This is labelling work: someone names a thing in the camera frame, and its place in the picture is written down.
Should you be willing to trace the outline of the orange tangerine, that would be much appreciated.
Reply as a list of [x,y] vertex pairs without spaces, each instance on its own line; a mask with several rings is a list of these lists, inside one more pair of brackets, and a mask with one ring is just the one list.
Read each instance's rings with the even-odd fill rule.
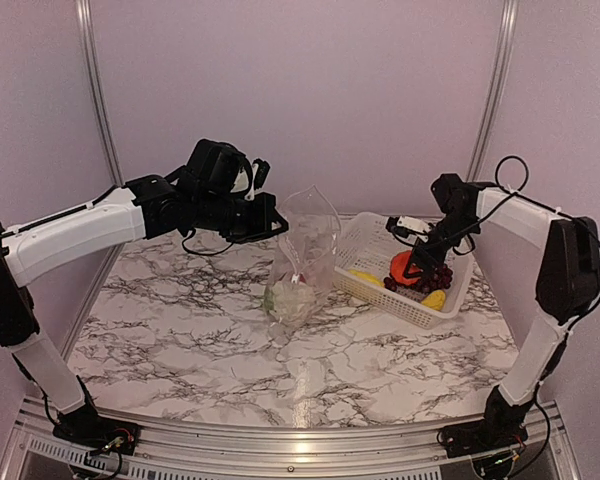
[[412,251],[405,250],[396,254],[390,263],[390,276],[405,287],[416,284],[422,277],[422,270],[412,261]]

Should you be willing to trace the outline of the clear zip top bag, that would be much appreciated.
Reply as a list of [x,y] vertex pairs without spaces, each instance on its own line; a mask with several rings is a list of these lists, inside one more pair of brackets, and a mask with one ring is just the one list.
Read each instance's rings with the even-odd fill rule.
[[275,339],[288,338],[309,323],[327,303],[333,287],[341,222],[332,203],[316,187],[292,194],[280,206],[289,230],[277,237],[274,260],[266,287],[278,281],[299,283],[299,274],[310,277],[316,301],[300,321],[278,322],[266,313],[269,333]]

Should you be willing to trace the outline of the yellow lemon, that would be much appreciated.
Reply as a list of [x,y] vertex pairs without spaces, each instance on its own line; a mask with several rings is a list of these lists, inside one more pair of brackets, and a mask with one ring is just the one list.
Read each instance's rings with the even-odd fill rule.
[[422,299],[420,304],[434,311],[441,311],[446,303],[446,293],[444,290],[435,290]]

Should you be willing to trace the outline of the white green cabbage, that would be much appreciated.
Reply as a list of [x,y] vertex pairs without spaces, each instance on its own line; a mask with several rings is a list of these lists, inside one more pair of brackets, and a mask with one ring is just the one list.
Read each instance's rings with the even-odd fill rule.
[[265,289],[263,307],[276,321],[296,322],[303,320],[314,306],[314,290],[304,283],[278,281]]

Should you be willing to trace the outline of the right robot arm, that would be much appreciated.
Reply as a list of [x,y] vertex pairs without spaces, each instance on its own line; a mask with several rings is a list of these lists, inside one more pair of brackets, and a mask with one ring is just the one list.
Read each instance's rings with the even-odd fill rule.
[[431,186],[443,218],[436,224],[396,217],[386,224],[396,237],[414,237],[401,283],[427,279],[470,235],[492,223],[542,252],[535,285],[538,312],[509,373],[486,402],[475,438],[495,448],[509,437],[553,373],[573,326],[600,296],[597,226],[588,217],[571,217],[493,182],[465,182],[443,174]]

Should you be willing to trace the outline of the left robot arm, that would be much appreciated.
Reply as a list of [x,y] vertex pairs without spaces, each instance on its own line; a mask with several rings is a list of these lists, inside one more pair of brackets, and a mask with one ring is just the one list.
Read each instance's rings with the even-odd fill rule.
[[280,235],[289,225],[275,196],[262,189],[269,170],[229,143],[202,139],[188,162],[166,176],[113,186],[26,225],[0,223],[0,346],[54,404],[61,432],[96,445],[111,425],[43,333],[29,285],[94,252],[173,231],[186,239],[199,230],[216,232],[231,245]]

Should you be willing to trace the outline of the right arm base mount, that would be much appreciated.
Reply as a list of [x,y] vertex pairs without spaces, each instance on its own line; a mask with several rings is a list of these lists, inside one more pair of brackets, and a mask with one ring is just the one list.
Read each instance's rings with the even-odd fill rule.
[[527,430],[521,425],[491,431],[483,420],[444,426],[436,437],[448,458],[480,454],[525,443],[527,439]]

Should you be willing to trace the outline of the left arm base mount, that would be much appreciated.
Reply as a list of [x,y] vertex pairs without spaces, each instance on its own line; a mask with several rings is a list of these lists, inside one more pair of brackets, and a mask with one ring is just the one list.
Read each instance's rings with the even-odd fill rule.
[[109,452],[117,451],[122,455],[132,455],[135,451],[139,436],[140,426],[133,422],[127,422],[111,418],[101,418],[100,423],[90,427],[86,434],[70,434],[66,425],[55,426],[53,436],[89,447],[95,454],[105,452],[105,446],[118,437],[123,439],[120,446],[112,446]]

